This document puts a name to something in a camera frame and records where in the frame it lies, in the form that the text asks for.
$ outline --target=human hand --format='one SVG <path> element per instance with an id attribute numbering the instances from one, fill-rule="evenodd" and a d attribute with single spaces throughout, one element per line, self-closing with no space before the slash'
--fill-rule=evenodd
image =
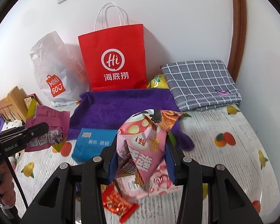
<path id="1" fill-rule="evenodd" d="M 9 207 L 13 207 L 15 205 L 15 185 L 13 184 L 13 177 L 5 161 L 0 164 L 0 174 L 3 174 L 0 185 L 0 194 L 3 195 L 2 202 Z"/>

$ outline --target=gray checkered cloth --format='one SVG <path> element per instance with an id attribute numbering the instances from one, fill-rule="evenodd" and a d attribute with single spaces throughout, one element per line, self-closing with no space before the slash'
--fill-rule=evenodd
<path id="1" fill-rule="evenodd" d="M 176 62 L 161 70 L 180 111 L 203 111 L 242 100 L 221 60 Z"/>

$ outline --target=bag handle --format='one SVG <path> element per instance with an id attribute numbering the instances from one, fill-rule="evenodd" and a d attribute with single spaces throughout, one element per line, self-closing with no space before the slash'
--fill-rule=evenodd
<path id="1" fill-rule="evenodd" d="M 95 21 L 95 23 L 94 23 L 94 29 L 93 29 L 93 31 L 96 30 L 96 22 L 97 22 L 97 20 L 98 20 L 98 17 L 99 17 L 99 15 L 100 15 L 100 12 L 101 12 L 101 11 L 102 11 L 102 28 L 104 28 L 104 26 L 103 26 L 103 13 L 104 13 L 105 7 L 108 6 L 109 4 L 114 4 L 114 6 L 116 7 L 117 12 L 118 12 L 118 17 L 119 17 L 120 26 L 122 25 L 122 24 L 121 24 L 120 13 L 119 13 L 119 10 L 120 10 L 120 9 L 118 9 L 118 7 L 116 6 L 116 4 L 115 4 L 114 2 L 108 2 L 108 3 L 106 3 L 105 5 L 103 5 L 103 7 L 100 9 L 100 11 L 99 11 L 99 13 L 98 13 L 98 15 L 97 15 L 97 17 L 96 17 L 96 21 Z M 123 19 L 123 23 L 124 23 L 124 25 L 125 25 L 125 16 L 124 16 L 122 10 L 120 10 L 120 11 L 121 11 L 122 16 L 123 16 L 123 18 L 124 18 L 124 19 Z"/>

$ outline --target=wall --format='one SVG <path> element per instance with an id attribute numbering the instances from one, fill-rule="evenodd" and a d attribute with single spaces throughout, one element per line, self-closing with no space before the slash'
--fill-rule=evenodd
<path id="1" fill-rule="evenodd" d="M 167 62 L 221 59 L 227 64 L 232 0 L 19 0 L 0 25 L 0 99 L 19 86 L 48 105 L 29 63 L 31 47 L 56 30 L 81 59 L 77 36 L 93 30 L 99 9 L 109 1 L 128 14 L 130 24 L 144 24 L 148 79 Z M 108 9 L 109 26 L 119 25 L 117 18 L 115 8 Z"/>
<path id="2" fill-rule="evenodd" d="M 280 189 L 280 15 L 268 0 L 247 0 L 248 30 L 237 86 Z M 269 223 L 280 215 L 280 203 Z"/>

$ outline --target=silver screw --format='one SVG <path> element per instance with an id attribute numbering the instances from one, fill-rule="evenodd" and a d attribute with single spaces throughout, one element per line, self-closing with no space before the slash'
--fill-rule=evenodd
<path id="1" fill-rule="evenodd" d="M 100 157 L 100 156 L 95 156 L 94 158 L 93 158 L 93 161 L 94 162 L 100 162 L 102 160 L 102 158 Z"/>
<path id="2" fill-rule="evenodd" d="M 64 162 L 64 163 L 60 164 L 59 167 L 60 167 L 61 169 L 65 169 L 65 168 L 67 168 L 67 163 Z"/>
<path id="3" fill-rule="evenodd" d="M 223 171 L 225 169 L 225 167 L 222 164 L 218 164 L 217 169 L 220 170 L 220 171 Z"/>
<path id="4" fill-rule="evenodd" d="M 192 158 L 190 158 L 189 156 L 185 156 L 182 160 L 184 160 L 184 162 L 191 162 Z"/>

